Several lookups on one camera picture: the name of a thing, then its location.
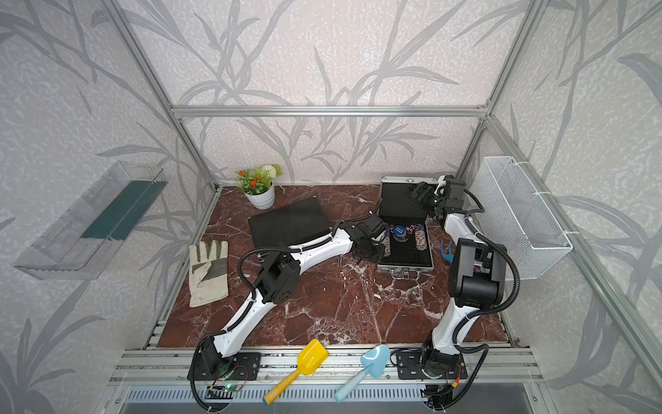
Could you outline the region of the silver aluminium poker case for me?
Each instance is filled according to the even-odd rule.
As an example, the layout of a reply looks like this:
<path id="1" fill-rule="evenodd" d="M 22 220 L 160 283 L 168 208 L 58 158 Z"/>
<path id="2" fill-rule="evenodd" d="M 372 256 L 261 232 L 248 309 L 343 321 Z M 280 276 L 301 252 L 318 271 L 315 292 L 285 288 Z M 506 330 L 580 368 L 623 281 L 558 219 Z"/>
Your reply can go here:
<path id="1" fill-rule="evenodd" d="M 388 177 L 381 180 L 379 216 L 387 223 L 379 268 L 396 280 L 416 280 L 434 269 L 427 226 L 428 214 L 412 196 L 420 183 L 432 187 L 436 180 L 420 177 Z"/>

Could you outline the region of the black poker case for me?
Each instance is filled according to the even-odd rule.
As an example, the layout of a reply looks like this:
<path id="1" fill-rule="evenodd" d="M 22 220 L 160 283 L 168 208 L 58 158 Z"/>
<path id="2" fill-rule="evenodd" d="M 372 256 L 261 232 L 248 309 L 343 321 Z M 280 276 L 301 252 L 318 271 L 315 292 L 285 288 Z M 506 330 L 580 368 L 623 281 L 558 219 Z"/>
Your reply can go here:
<path id="1" fill-rule="evenodd" d="M 250 217 L 248 224 L 255 248 L 289 247 L 311 242 L 327 236 L 331 228 L 317 198 Z"/>

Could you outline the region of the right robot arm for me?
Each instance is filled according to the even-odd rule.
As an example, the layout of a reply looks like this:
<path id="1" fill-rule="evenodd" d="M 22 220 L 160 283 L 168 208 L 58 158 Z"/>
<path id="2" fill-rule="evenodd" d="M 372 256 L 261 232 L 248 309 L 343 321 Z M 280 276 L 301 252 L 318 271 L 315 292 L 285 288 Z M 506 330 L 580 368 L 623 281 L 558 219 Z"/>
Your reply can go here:
<path id="1" fill-rule="evenodd" d="M 485 208 L 464 181 L 442 176 L 435 186 L 424 181 L 411 186 L 410 193 L 443 225 L 455 246 L 448 275 L 451 300 L 421 353 L 422 372 L 439 378 L 458 372 L 462 355 L 488 351 L 487 345 L 464 347 L 461 343 L 479 317 L 501 312 L 515 302 L 521 277 L 507 248 L 491 241 L 475 224 L 473 217 Z"/>

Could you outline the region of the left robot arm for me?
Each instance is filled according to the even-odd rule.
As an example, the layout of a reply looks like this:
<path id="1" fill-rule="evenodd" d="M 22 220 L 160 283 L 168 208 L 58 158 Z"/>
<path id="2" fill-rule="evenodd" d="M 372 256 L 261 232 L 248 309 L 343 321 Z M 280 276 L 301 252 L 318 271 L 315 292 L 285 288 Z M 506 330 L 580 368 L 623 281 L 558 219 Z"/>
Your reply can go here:
<path id="1" fill-rule="evenodd" d="M 380 262 L 381 243 L 389 225 L 372 214 L 360 221 L 336 224 L 317 239 L 290 246 L 255 248 L 238 262 L 237 273 L 248 286 L 249 295 L 234 317 L 217 332 L 199 341 L 187 379 L 211 381 L 230 373 L 249 334 L 270 310 L 286 302 L 298 288 L 299 276 L 308 269 L 350 253 L 353 258 Z"/>

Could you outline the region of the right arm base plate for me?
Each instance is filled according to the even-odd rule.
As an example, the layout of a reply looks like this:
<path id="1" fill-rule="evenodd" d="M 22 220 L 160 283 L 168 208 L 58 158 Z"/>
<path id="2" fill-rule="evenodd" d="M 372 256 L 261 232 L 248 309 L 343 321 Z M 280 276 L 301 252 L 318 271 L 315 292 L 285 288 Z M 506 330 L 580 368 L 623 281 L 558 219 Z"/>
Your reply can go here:
<path id="1" fill-rule="evenodd" d="M 434 351 L 430 357 L 422 357 L 422 350 L 405 348 L 393 351 L 393 364 L 400 380 L 465 380 L 468 377 L 461 354 L 448 355 Z"/>

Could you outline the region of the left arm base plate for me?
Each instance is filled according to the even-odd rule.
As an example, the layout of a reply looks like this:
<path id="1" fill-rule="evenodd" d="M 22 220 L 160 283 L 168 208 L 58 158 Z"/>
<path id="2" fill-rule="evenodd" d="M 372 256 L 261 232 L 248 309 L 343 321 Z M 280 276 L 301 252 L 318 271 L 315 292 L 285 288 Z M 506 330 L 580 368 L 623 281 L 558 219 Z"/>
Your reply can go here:
<path id="1" fill-rule="evenodd" d="M 260 371 L 262 354 L 239 353 L 229 358 L 213 356 L 205 361 L 203 352 L 196 353 L 187 374 L 188 381 L 256 381 Z"/>

